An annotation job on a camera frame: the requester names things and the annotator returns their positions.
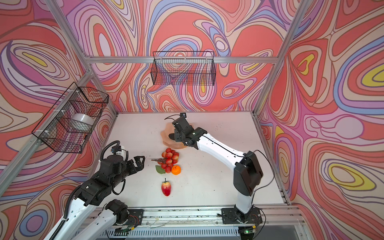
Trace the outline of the red fake grape bunch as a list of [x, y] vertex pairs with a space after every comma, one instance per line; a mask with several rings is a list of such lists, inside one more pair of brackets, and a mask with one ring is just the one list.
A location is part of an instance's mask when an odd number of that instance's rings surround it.
[[162, 152], [161, 158], [151, 159], [156, 163], [156, 172], [158, 174], [172, 174], [171, 169], [174, 165], [179, 165], [180, 153], [171, 148]]

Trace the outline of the red yellow fake apple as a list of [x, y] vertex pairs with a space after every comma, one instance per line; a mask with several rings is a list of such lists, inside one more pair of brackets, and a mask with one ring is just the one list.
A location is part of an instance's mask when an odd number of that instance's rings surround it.
[[162, 182], [161, 190], [164, 196], [168, 197], [171, 194], [172, 185], [167, 179]]

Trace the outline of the small orange fake tangerine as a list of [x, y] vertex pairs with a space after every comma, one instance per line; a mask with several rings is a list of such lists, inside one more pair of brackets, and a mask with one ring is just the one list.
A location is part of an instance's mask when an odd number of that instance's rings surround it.
[[174, 165], [171, 169], [173, 175], [179, 175], [181, 173], [181, 167], [179, 165]]

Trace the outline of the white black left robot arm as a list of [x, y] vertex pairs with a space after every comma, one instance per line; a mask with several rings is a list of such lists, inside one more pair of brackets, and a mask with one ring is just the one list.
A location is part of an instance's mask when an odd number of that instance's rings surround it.
[[142, 209], [133, 210], [120, 200], [107, 203], [98, 216], [83, 230], [84, 221], [95, 211], [106, 197], [113, 194], [118, 185], [125, 186], [126, 178], [142, 171], [144, 156], [129, 159], [128, 151], [120, 141], [108, 144], [100, 154], [100, 168], [89, 180], [77, 186], [70, 194], [64, 214], [46, 235], [47, 240], [96, 240], [112, 226], [119, 232], [129, 233], [142, 224]]

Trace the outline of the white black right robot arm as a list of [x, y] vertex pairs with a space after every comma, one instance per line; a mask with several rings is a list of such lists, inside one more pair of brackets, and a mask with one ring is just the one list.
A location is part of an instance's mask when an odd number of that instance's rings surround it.
[[202, 128], [194, 128], [187, 121], [187, 114], [180, 113], [173, 120], [174, 132], [169, 138], [186, 147], [192, 147], [208, 153], [227, 166], [233, 173], [233, 185], [238, 192], [237, 202], [232, 208], [222, 209], [224, 224], [245, 224], [252, 214], [256, 187], [264, 176], [255, 152], [237, 151], [215, 139]]

